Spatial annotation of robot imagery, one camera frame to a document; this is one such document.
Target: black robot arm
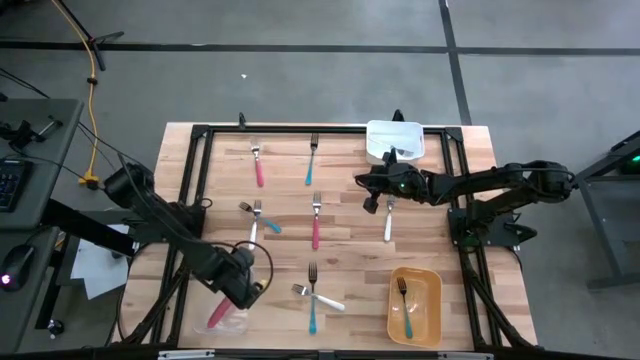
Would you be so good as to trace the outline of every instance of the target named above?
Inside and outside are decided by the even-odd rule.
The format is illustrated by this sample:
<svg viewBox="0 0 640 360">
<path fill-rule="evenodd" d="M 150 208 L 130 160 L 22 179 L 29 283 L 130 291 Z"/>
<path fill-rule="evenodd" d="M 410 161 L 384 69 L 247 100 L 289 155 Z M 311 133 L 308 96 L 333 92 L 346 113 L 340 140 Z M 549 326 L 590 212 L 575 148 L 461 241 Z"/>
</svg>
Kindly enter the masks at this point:
<svg viewBox="0 0 640 360">
<path fill-rule="evenodd" d="M 204 208 L 167 203 L 154 192 L 153 174 L 140 165 L 126 164 L 105 180 L 105 192 L 119 206 L 131 209 L 184 256 L 193 276 L 213 292 L 222 291 L 239 309 L 253 305 L 262 285 L 250 283 L 253 254 L 246 248 L 228 252 L 196 238 L 192 231 L 204 220 Z"/>
<path fill-rule="evenodd" d="M 498 215 L 530 203 L 564 201 L 572 190 L 573 174 L 564 166 L 550 161 L 511 163 L 476 173 L 451 176 L 397 163 L 394 149 L 386 153 L 383 159 L 384 165 L 372 166 L 368 174 L 355 177 L 356 183 L 371 194 L 363 207 L 372 214 L 376 212 L 380 194 L 435 206 L 462 195 L 509 189 L 490 200 L 474 200 L 467 204 L 467 227 L 481 230 Z"/>
</svg>

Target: computer mouse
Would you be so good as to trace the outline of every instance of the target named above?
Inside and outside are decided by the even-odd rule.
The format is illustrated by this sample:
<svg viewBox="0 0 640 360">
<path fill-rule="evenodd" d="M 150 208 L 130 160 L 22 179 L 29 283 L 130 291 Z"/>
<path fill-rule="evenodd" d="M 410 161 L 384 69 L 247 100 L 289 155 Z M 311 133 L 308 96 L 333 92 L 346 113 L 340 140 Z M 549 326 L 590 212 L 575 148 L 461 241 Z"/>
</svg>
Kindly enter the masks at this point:
<svg viewBox="0 0 640 360">
<path fill-rule="evenodd" d="M 18 291 L 29 279 L 31 262 L 36 248 L 22 244 L 9 251 L 0 265 L 0 287 L 5 291 Z"/>
</svg>

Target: orange plastic tray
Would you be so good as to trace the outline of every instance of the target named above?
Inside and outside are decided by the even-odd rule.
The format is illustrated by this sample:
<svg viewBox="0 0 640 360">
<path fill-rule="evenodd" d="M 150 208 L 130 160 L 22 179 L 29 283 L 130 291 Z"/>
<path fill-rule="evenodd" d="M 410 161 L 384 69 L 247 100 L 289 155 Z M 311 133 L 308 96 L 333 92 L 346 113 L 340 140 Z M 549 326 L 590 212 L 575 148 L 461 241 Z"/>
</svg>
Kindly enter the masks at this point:
<svg viewBox="0 0 640 360">
<path fill-rule="evenodd" d="M 398 289 L 398 277 L 407 283 L 407 310 L 413 338 L 407 339 L 404 324 L 404 303 Z M 391 273 L 389 283 L 389 314 L 387 332 L 400 344 L 436 347 L 442 339 L 442 279 L 424 269 L 399 267 Z"/>
</svg>

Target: gray floor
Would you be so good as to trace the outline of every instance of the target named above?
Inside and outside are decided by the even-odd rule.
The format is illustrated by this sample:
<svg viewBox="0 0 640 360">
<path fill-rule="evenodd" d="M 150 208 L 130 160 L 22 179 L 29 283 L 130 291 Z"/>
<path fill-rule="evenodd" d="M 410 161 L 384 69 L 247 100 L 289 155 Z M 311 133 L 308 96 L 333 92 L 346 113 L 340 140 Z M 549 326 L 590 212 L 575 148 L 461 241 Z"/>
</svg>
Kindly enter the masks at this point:
<svg viewBox="0 0 640 360">
<path fill-rule="evenodd" d="M 445 44 L 437 0 L 69 0 L 95 34 L 122 41 L 219 44 Z M 450 0 L 459 46 L 638 47 L 634 0 Z M 0 38 L 75 41 L 48 1 L 0 17 Z M 447 55 L 109 52 L 95 109 L 100 135 L 149 166 L 168 121 L 366 122 L 396 108 L 424 124 L 460 124 Z M 473 124 L 490 127 L 498 162 L 548 159 L 578 171 L 638 130 L 640 57 L 461 56 Z M 86 99 L 86 54 L 0 50 L 0 67 L 54 97 Z M 12 97 L 36 97 L 0 79 Z M 88 124 L 87 116 L 83 121 Z M 84 171 L 78 134 L 67 165 Z M 97 172 L 111 173 L 99 160 Z M 112 204 L 64 174 L 55 196 L 80 209 Z M 539 231 L 523 246 L 540 344 L 638 357 L 640 287 L 590 293 L 608 268 L 579 193 L 524 210 Z M 65 294 L 70 324 L 56 341 L 31 334 L 22 350 L 99 345 L 117 294 L 89 303 Z"/>
</svg>

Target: white dish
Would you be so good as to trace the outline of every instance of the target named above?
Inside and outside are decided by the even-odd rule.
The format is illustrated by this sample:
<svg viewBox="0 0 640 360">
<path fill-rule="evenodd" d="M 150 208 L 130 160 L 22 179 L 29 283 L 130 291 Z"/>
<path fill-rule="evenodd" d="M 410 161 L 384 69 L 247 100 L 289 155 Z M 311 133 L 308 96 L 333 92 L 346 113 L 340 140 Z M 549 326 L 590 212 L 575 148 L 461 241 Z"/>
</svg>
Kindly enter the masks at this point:
<svg viewBox="0 0 640 360">
<path fill-rule="evenodd" d="M 385 152 L 396 149 L 398 162 L 412 162 L 424 156 L 422 125 L 415 122 L 371 120 L 367 123 L 367 162 L 383 164 Z"/>
</svg>

